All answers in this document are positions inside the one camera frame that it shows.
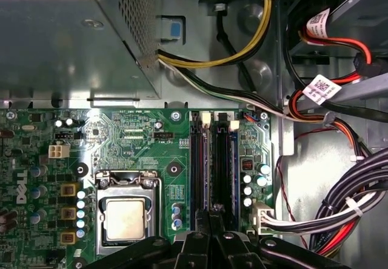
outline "white label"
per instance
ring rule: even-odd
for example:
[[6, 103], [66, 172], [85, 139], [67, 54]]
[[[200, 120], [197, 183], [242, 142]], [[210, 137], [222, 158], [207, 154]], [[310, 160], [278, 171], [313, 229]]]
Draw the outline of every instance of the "white label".
[[341, 89], [342, 87], [338, 84], [335, 84], [322, 75], [317, 75], [303, 90], [303, 94], [316, 104], [321, 105], [326, 99], [332, 98]]
[[327, 10], [318, 13], [307, 22], [306, 27], [313, 37], [327, 38], [326, 22], [329, 18], [329, 13], [330, 9], [328, 8]]

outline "integrated circuit chip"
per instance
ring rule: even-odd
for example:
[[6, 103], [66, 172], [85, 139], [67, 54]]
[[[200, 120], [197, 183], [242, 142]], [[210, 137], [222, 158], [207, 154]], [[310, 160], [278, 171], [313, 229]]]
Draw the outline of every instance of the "integrated circuit chip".
[[109, 199], [106, 203], [106, 241], [135, 241], [146, 237], [145, 200]]

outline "screw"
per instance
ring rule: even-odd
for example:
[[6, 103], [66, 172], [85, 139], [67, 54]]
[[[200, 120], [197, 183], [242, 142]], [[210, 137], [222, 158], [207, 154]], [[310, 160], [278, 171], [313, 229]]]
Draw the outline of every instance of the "screw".
[[268, 114], [267, 113], [261, 113], [260, 114], [260, 119], [262, 120], [262, 121], [268, 121]]
[[156, 247], [160, 247], [160, 246], [163, 246], [163, 244], [164, 242], [162, 240], [156, 240], [152, 245]]
[[181, 113], [178, 112], [178, 111], [173, 111], [173, 112], [171, 113], [171, 118], [172, 118], [173, 121], [176, 121], [176, 122], [177, 122], [178, 120], [181, 119]]
[[143, 181], [143, 185], [147, 188], [152, 188], [153, 187], [153, 180], [151, 179], [145, 179]]
[[109, 186], [108, 180], [106, 180], [106, 179], [101, 180], [101, 181], [99, 182], [99, 186], [100, 186], [102, 189], [108, 188], [108, 186]]
[[16, 118], [16, 113], [14, 113], [13, 111], [9, 111], [9, 112], [5, 115], [5, 117], [6, 117], [7, 119], [15, 119], [15, 118]]
[[268, 247], [274, 247], [276, 246], [276, 242], [274, 240], [266, 240], [266, 245]]
[[234, 237], [232, 233], [224, 233], [224, 238], [227, 240], [233, 239]]
[[85, 19], [81, 22], [81, 24], [84, 27], [95, 28], [97, 30], [102, 30], [104, 28], [104, 24], [102, 22], [95, 21], [94, 19]]

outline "green circuit board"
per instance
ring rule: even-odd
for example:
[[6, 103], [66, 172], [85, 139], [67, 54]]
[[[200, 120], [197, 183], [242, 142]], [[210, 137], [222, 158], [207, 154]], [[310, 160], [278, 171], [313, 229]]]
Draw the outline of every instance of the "green circuit board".
[[[238, 117], [241, 111], [234, 112]], [[0, 219], [2, 212], [17, 212], [9, 220], [11, 224], [16, 221], [15, 227], [0, 233], [0, 269], [76, 268], [77, 262], [89, 264], [101, 258], [95, 254], [93, 178], [101, 170], [157, 171], [162, 179], [162, 235], [173, 241], [177, 233], [189, 230], [189, 114], [188, 109], [168, 108], [0, 110]], [[66, 124], [67, 119], [73, 120], [72, 125]], [[252, 175], [251, 198], [272, 206], [271, 175], [266, 176], [265, 187], [255, 184], [256, 164], [272, 162], [269, 131], [269, 123], [241, 120], [235, 139], [239, 153], [235, 169], [246, 173], [241, 161], [252, 159], [253, 168], [248, 172]], [[50, 145], [64, 144], [70, 146], [69, 155], [64, 149], [64, 158], [50, 158]], [[179, 166], [175, 174], [168, 171], [171, 163]], [[80, 164], [88, 167], [82, 178], [77, 174]], [[78, 215], [72, 216], [79, 210], [76, 192], [81, 190], [89, 191], [83, 209], [84, 236], [78, 235]], [[237, 198], [243, 201], [245, 196]], [[182, 225], [174, 229], [172, 205], [177, 203]], [[241, 210], [243, 232], [249, 228], [248, 212]]]

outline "power connector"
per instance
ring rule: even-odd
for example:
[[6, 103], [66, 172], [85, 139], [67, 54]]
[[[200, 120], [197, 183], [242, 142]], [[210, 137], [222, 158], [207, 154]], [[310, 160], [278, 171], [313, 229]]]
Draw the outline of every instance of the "power connector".
[[263, 213], [270, 213], [271, 215], [274, 215], [274, 210], [265, 203], [256, 201], [253, 204], [252, 213], [249, 214], [250, 223], [253, 225], [259, 236], [275, 234], [275, 232], [268, 228], [266, 223], [263, 222]]

